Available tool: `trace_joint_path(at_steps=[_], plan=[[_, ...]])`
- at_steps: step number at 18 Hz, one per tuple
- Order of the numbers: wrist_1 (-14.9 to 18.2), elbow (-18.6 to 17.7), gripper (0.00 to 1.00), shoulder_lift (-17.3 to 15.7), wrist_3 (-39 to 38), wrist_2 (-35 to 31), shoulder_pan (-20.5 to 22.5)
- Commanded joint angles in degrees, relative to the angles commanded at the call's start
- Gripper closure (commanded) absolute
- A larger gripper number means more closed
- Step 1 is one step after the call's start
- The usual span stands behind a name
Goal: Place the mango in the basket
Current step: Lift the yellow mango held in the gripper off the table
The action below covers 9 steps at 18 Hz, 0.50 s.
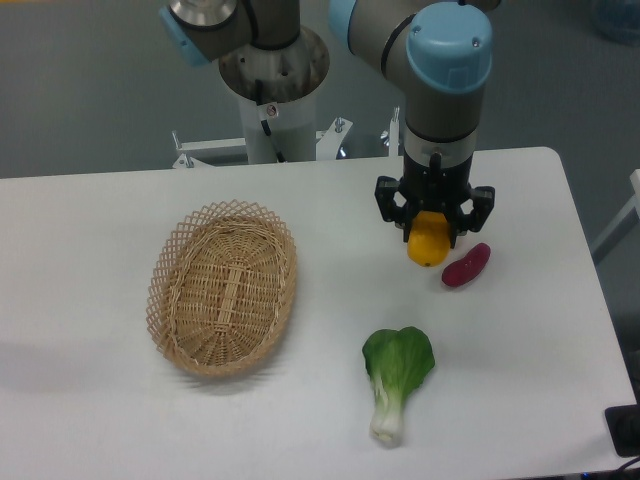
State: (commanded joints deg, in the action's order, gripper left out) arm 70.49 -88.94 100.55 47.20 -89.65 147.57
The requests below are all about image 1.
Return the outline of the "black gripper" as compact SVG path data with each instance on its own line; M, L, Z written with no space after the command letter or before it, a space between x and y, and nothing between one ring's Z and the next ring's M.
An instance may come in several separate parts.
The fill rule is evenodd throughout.
M473 155L454 166L444 166L443 159L426 165L403 156L400 179L379 176L375 185L375 200L382 219L393 223L408 242L414 219L421 211L442 213L449 223L450 248L468 232L478 233L495 205L495 188L472 187L469 183ZM471 211L465 213L462 204L471 201Z

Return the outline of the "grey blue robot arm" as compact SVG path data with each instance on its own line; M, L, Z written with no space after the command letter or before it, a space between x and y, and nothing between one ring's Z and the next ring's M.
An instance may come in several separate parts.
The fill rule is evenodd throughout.
M328 22L348 51L405 96L404 165L380 177L382 218L405 234L420 214L443 215L450 240L480 231L495 202L469 182L486 81L492 67L491 1L333 1ZM217 63L245 100L254 163L312 156L313 116L291 117L325 80L328 50L303 26L296 1L169 1L159 11L168 36L194 65Z

